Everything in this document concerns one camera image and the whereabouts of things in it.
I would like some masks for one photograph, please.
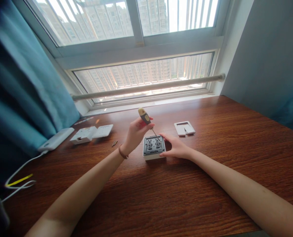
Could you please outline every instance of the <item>white cable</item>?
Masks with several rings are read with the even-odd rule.
[[[2,202],[6,201],[7,199],[9,199],[11,196],[13,196],[15,193],[17,193],[20,189],[24,189],[24,188],[28,188],[28,187],[31,187],[33,186],[34,184],[36,183],[35,180],[30,180],[29,182],[25,183],[24,185],[22,185],[21,187],[17,187],[17,190],[15,190],[14,192],[12,192],[8,197],[4,198],[2,200]]]
[[[30,185],[30,186],[27,186],[27,187],[23,187],[23,186],[21,186],[21,187],[9,187],[8,185],[9,185],[9,182],[12,180],[12,178],[26,165],[26,164],[28,164],[30,161],[33,161],[33,160],[35,160],[35,159],[37,159],[37,158],[39,158],[39,157],[41,157],[41,156],[43,156],[44,154],[46,154],[48,151],[46,150],[46,151],[44,151],[44,152],[42,152],[40,155],[38,155],[37,157],[35,157],[35,158],[32,158],[32,159],[30,159],[30,160],[28,160],[26,163],[24,163],[19,169],[17,169],[16,170],[16,172],[15,173],[13,173],[13,175],[12,176],[10,176],[9,177],[9,179],[6,181],[6,183],[5,183],[5,188],[7,188],[7,189],[22,189],[22,188],[29,188],[29,187],[31,187],[31,186],[33,186],[33,184],[32,185]]]
[[[39,158],[39,157],[41,157],[41,156],[43,156],[44,154],[46,154],[48,151],[46,150],[46,151],[43,151],[40,155],[38,155],[37,157],[35,157],[35,158],[32,158],[32,159],[30,159],[30,160],[28,160],[26,163],[24,163],[19,169],[17,169],[16,170],[16,172],[15,173],[13,173],[12,174],[12,176],[10,176],[9,177],[9,179],[6,181],[6,183],[5,183],[5,188],[7,188],[7,189],[16,189],[16,191],[14,191],[14,192],[12,192],[8,197],[6,197],[6,198],[4,198],[3,200],[2,200],[2,202],[4,202],[4,201],[6,201],[7,199],[9,199],[11,196],[13,196],[15,193],[17,193],[20,189],[25,189],[25,188],[29,188],[29,187],[31,187],[31,186],[33,186],[35,183],[36,183],[36,181],[35,180],[30,180],[30,181],[28,181],[27,183],[25,183],[24,185],[22,185],[22,186],[20,186],[20,187],[11,187],[11,186],[8,186],[9,185],[9,182],[11,181],[11,179],[26,165],[26,164],[28,164],[30,161],[32,161],[32,160],[35,160],[35,159],[37,159],[37,158]]]

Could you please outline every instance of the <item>wrist bracelet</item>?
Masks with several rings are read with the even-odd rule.
[[[124,158],[124,159],[128,159],[129,158],[129,156],[127,155],[124,155],[123,153],[122,153],[122,151],[120,150],[120,147],[122,146],[122,144],[119,146],[119,148],[118,148],[118,150],[119,150],[119,153],[120,153],[120,155]]]

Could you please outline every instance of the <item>forearm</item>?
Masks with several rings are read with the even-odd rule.
[[[69,236],[79,219],[102,190],[105,183],[123,162],[118,149],[85,173],[73,183],[43,214],[27,233],[40,233],[44,227],[50,229],[50,236]]]
[[[191,150],[188,159],[214,179],[267,233],[293,236],[293,205],[250,178],[195,150]]]

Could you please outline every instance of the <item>screwdriver handle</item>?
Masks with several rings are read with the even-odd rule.
[[[145,111],[144,108],[139,108],[139,115],[141,117],[141,119],[146,123],[149,124],[151,123],[150,117],[148,116],[147,112]]]

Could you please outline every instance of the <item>wooden table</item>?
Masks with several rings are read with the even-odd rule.
[[[148,107],[155,131],[177,136],[175,122],[196,133],[181,137],[191,148],[252,178],[293,204],[293,131],[224,96]],[[114,124],[109,137],[73,145],[69,139],[29,164],[35,186],[5,203],[9,232],[24,235],[74,181],[126,138],[137,109],[104,114],[73,126]],[[259,230],[198,166],[177,158],[145,162],[142,144],[105,185],[73,236],[221,236]]]

